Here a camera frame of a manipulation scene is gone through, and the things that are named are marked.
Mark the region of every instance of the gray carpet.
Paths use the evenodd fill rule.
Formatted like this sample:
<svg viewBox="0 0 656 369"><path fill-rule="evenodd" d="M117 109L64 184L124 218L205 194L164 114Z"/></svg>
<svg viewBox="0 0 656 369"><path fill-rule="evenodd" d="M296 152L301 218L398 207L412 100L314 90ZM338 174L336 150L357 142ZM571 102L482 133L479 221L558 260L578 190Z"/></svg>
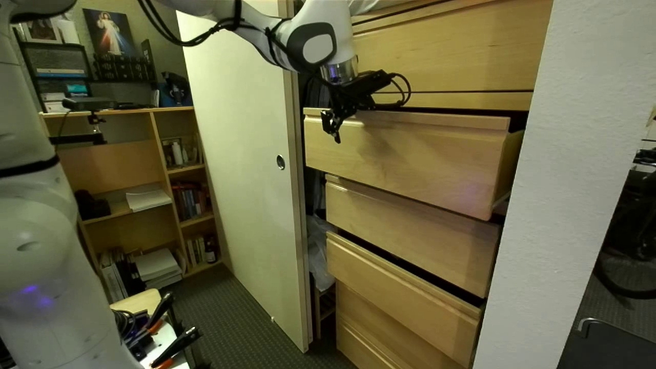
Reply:
<svg viewBox="0 0 656 369"><path fill-rule="evenodd" d="M285 332L269 322L269 313L229 274L214 268L174 287L174 312L185 327L197 327L202 338L198 356L214 369L341 369L352 368L336 352L334 340L299 352Z"/></svg>

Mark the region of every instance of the dresser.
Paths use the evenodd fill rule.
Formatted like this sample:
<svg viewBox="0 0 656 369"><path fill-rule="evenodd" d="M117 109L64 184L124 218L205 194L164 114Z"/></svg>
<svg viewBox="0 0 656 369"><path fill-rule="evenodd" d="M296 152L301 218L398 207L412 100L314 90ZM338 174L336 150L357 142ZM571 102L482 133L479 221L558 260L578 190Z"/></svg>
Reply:
<svg viewBox="0 0 656 369"><path fill-rule="evenodd" d="M550 6L409 3L361 19L361 70L408 76L408 109L357 113L342 143L321 109L304 111L336 227L338 351L357 368L471 368Z"/></svg>

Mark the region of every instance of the white door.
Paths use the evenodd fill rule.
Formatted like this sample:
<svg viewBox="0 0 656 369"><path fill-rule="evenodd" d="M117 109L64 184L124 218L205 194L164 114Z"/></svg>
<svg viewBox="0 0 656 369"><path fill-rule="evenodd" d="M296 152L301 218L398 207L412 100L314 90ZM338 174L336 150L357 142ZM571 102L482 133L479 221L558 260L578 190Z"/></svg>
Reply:
<svg viewBox="0 0 656 369"><path fill-rule="evenodd" d="M279 3L250 5L281 14ZM179 14L179 22L182 40L214 25L187 14ZM299 351L307 351L296 76L269 65L227 31L185 49L185 59L233 274Z"/></svg>

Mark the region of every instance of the white panel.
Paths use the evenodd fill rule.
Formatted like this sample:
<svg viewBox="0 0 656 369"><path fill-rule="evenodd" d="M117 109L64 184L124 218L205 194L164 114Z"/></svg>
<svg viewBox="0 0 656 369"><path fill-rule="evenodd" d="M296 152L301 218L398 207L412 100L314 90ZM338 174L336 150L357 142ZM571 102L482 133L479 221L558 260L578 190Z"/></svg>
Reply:
<svg viewBox="0 0 656 369"><path fill-rule="evenodd" d="M250 5L279 12L271 0ZM212 26L187 14L179 22L185 40ZM227 31L185 49L185 57L233 274L307 351L307 273L291 180L299 163L286 129L297 114L291 76Z"/></svg>
<svg viewBox="0 0 656 369"><path fill-rule="evenodd" d="M555 0L476 369L553 369L656 102L654 0Z"/></svg>

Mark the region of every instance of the white robot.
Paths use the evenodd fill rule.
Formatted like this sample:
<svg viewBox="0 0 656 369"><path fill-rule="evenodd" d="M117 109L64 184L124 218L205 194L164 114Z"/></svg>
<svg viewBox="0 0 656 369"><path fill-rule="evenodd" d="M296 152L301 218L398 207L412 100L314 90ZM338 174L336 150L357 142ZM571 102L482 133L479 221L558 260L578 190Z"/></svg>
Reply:
<svg viewBox="0 0 656 369"><path fill-rule="evenodd" d="M279 21L240 0L160 0L214 19L286 70L355 78L350 12L404 0L307 0ZM0 0L0 338L21 369L130 369L102 287L78 234L75 200L36 114L10 22L53 16L74 0Z"/></svg>

